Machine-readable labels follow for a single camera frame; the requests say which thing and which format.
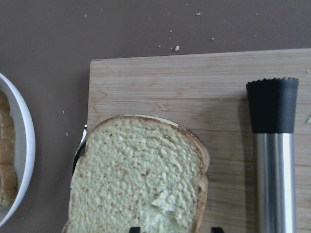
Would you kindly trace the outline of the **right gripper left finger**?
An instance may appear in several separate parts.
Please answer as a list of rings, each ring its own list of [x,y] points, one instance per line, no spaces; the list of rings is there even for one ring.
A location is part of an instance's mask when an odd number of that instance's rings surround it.
[[[140,233],[140,227],[131,227],[129,233]]]

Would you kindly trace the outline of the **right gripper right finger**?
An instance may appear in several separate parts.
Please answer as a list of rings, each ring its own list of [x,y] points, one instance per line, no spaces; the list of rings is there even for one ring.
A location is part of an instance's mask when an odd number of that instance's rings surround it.
[[[224,233],[221,227],[211,227],[211,233]]]

